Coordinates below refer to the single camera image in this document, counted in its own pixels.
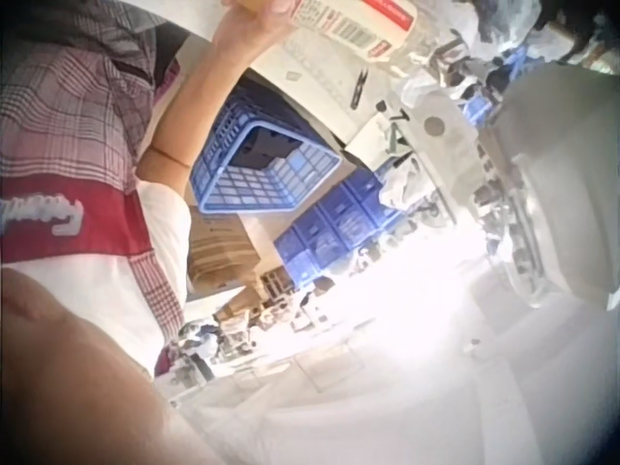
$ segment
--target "pink plaid fabric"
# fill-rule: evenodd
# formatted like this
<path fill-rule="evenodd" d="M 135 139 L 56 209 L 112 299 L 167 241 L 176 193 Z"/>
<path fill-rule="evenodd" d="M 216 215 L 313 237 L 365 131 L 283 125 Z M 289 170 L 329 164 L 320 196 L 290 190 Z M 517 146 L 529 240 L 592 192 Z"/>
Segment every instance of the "pink plaid fabric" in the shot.
<path fill-rule="evenodd" d="M 102 229 L 130 231 L 131 236 L 119 233 L 114 243 L 102 247 L 111 255 L 128 257 L 144 298 L 170 340 L 183 324 L 182 311 L 150 247 L 140 208 L 138 214 L 130 208 L 139 202 L 134 167 L 155 92 L 153 27 L 163 21 L 134 7 L 100 0 L 65 2 L 64 8 L 37 14 L 42 24 L 21 31 L 3 49 L 2 198 L 21 192 L 16 186 L 28 185 L 29 179 L 35 184 L 57 182 L 57 176 L 68 186 L 88 181 L 96 192 L 102 183 L 109 187 L 109 198 L 115 200 L 111 203 L 121 206 L 105 218 L 118 225 L 101 225 Z M 41 31 L 46 37 L 40 37 Z M 97 202 L 106 205 L 107 199 Z M 4 234 L 5 250 L 19 248 L 12 240 Z M 93 247 L 92 239 L 76 241 L 74 253 Z"/>

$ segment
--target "finger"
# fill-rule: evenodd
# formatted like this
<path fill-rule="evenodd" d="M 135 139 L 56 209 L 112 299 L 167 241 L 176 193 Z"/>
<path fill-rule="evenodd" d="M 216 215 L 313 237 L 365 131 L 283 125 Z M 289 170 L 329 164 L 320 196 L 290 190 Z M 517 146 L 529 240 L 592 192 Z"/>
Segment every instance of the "finger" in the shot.
<path fill-rule="evenodd" d="M 261 21 L 266 29 L 277 28 L 291 19 L 295 0 L 269 0 L 261 11 Z"/>

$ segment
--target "plaid shirt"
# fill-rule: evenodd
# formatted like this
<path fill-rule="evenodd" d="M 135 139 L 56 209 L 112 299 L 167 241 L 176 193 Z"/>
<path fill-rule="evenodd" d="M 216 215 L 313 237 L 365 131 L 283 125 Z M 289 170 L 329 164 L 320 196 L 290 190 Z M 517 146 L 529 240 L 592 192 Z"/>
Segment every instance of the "plaid shirt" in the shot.
<path fill-rule="evenodd" d="M 35 15 L 43 27 L 21 29 L 3 49 L 3 261 L 127 257 L 168 341 L 182 311 L 150 244 L 134 174 L 155 92 L 153 27 L 163 21 L 100 0 Z M 58 213 L 7 224 L 10 208 L 28 202 L 55 202 Z M 78 232 L 54 230 L 71 211 L 83 212 Z"/>

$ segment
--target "plastic bottle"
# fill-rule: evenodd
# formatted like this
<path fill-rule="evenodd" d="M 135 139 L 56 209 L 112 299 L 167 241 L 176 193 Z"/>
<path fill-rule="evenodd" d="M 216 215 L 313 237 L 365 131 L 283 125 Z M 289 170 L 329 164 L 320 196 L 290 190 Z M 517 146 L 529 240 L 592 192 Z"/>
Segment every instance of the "plastic bottle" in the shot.
<path fill-rule="evenodd" d="M 258 11 L 266 0 L 239 1 Z M 437 21 L 411 0 L 296 0 L 292 18 L 402 76 L 439 46 Z"/>

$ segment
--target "white t-shirt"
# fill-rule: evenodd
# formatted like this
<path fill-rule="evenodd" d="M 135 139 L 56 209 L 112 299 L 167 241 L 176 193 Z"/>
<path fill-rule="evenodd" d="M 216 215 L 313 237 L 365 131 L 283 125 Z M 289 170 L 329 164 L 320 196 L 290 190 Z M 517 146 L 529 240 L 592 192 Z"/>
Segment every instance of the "white t-shirt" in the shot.
<path fill-rule="evenodd" d="M 138 195 L 157 260 L 183 306 L 192 225 L 189 207 L 162 184 L 139 181 Z M 164 334 L 126 258 L 73 255 L 7 266 L 45 286 L 68 310 L 98 326 L 153 376 Z"/>

